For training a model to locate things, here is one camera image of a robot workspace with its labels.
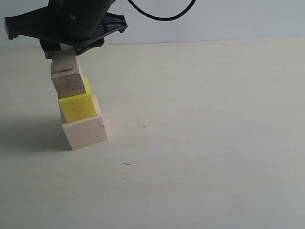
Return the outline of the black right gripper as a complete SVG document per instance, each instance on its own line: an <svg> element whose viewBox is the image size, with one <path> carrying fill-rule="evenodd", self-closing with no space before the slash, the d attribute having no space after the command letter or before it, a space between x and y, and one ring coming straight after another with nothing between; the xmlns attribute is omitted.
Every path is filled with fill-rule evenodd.
<svg viewBox="0 0 305 229"><path fill-rule="evenodd" d="M104 37L123 33L127 23L122 15L109 13L111 0L50 0L46 7L5 18L10 40L27 36L39 40L46 59L73 47L77 56L102 47Z"/></svg>

